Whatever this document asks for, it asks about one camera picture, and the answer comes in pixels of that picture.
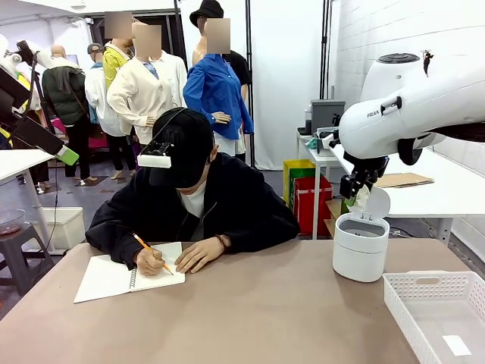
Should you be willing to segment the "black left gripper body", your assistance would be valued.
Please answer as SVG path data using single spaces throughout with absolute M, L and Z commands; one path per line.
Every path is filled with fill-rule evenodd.
M 16 124 L 13 137 L 50 155 L 61 154 L 61 150 L 64 147 L 64 142 L 61 139 L 30 117 L 25 117 L 24 119 L 18 115 L 15 115 L 15 117 Z

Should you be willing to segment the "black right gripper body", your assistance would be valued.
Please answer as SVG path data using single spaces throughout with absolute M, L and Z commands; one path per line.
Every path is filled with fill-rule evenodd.
M 344 152 L 343 158 L 353 165 L 353 174 L 367 172 L 372 177 L 382 177 L 389 163 L 388 156 L 361 159 Z

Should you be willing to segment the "person's right hand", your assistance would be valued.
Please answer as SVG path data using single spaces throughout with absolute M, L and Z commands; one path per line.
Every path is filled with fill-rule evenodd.
M 145 276 L 155 276 L 163 271 L 165 261 L 162 252 L 153 248 L 143 248 L 133 255 L 133 263 Z

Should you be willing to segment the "person's left hand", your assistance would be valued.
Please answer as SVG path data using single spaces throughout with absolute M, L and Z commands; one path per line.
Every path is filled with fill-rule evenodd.
M 180 273 L 196 273 L 207 263 L 217 259 L 225 250 L 224 244 L 217 237 L 195 242 L 182 251 L 175 262 L 176 271 Z

